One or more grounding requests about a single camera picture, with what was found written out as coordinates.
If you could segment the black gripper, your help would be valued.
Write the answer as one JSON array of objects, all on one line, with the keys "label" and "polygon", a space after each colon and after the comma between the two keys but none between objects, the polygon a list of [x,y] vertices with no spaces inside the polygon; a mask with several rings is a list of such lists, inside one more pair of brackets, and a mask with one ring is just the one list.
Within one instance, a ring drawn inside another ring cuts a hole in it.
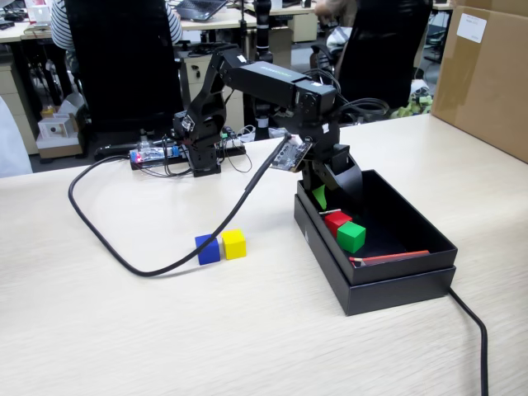
[{"label": "black gripper", "polygon": [[[324,183],[314,171],[314,163],[324,164]],[[328,208],[325,186],[355,205],[363,203],[362,171],[352,158],[349,145],[323,146],[322,142],[313,144],[302,164],[304,190],[310,198],[314,199],[318,210]]]}]

